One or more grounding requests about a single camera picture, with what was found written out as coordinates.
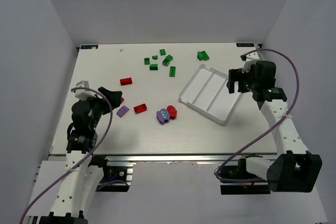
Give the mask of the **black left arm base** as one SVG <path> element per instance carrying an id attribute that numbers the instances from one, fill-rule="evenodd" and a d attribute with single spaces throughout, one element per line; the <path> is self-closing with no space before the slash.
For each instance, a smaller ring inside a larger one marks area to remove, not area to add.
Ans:
<path id="1" fill-rule="evenodd" d="M 96 166 L 103 172 L 96 188 L 97 192 L 126 193 L 129 190 L 126 166 L 112 165 L 105 156 L 93 156 L 89 166 Z"/>

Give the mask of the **red rounded lego brick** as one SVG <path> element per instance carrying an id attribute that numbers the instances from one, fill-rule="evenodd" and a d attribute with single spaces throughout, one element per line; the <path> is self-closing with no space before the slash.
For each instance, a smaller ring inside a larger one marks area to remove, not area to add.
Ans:
<path id="1" fill-rule="evenodd" d="M 170 119 L 175 119 L 177 117 L 177 109 L 174 106 L 169 105 L 166 109 L 170 115 Z"/>

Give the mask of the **green long lego plate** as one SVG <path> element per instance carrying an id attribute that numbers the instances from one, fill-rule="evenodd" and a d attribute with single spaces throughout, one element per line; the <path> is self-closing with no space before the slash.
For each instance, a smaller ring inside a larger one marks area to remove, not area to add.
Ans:
<path id="1" fill-rule="evenodd" d="M 209 60 L 209 56 L 208 54 L 206 53 L 206 51 L 201 51 L 200 54 L 202 55 L 202 59 L 204 61 L 208 61 Z"/>

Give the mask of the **red long lego brick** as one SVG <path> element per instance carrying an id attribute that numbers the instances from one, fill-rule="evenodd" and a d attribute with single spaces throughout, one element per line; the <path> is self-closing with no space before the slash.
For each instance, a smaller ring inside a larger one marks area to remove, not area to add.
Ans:
<path id="1" fill-rule="evenodd" d="M 123 79 L 120 79 L 120 85 L 121 86 L 130 85 L 132 83 L 133 83 L 132 78 L 123 78 Z"/>

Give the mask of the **purple paw print lego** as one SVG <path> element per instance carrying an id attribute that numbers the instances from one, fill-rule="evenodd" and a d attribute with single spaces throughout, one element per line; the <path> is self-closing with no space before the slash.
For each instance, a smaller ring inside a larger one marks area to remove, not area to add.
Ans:
<path id="1" fill-rule="evenodd" d="M 170 114 L 167 109 L 161 109 L 156 112 L 156 118 L 160 124 L 165 124 L 170 120 Z"/>

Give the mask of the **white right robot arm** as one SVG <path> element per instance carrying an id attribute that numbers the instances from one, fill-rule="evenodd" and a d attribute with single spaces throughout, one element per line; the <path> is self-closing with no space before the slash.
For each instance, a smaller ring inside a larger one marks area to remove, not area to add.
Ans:
<path id="1" fill-rule="evenodd" d="M 273 192 L 309 193 L 313 190 L 322 167 L 322 159 L 305 146 L 289 115 L 287 97 L 275 86 L 276 65 L 256 61 L 249 70 L 230 69 L 228 91 L 251 92 L 266 118 L 277 150 L 277 159 L 246 157 L 239 166 L 245 174 L 263 179 Z"/>

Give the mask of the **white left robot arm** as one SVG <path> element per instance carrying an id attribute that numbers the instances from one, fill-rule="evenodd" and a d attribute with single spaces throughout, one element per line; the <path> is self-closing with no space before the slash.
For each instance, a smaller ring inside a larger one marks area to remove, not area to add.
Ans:
<path id="1" fill-rule="evenodd" d="M 65 172 L 57 181 L 60 188 L 54 204 L 40 223 L 88 223 L 85 215 L 93 195 L 99 183 L 110 177 L 107 160 L 93 154 L 102 142 L 96 128 L 103 115 L 111 115 L 120 106 L 122 92 L 104 87 L 94 91 L 84 83 L 77 84 L 72 92 L 78 101 L 71 107 Z"/>

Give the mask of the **green long lego brick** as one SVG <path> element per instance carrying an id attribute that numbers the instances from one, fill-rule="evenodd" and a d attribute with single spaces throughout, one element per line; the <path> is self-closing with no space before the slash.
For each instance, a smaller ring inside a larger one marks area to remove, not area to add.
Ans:
<path id="1" fill-rule="evenodd" d="M 176 67 L 171 66 L 169 70 L 169 77 L 175 77 L 176 74 Z"/>

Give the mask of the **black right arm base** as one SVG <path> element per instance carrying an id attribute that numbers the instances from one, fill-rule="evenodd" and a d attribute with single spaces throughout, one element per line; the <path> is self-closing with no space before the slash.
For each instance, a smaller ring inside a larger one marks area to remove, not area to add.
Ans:
<path id="1" fill-rule="evenodd" d="M 265 180 L 246 171 L 246 159 L 239 158 L 235 165 L 217 167 L 214 175 L 229 181 L 220 182 L 221 195 L 269 195 L 270 189 Z"/>

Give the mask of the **purple square lego brick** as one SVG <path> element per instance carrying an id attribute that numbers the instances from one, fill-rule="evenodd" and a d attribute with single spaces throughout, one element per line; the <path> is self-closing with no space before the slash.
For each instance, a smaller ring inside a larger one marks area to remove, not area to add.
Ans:
<path id="1" fill-rule="evenodd" d="M 127 112 L 129 111 L 129 108 L 125 105 L 123 105 L 118 111 L 117 116 L 122 118 Z"/>

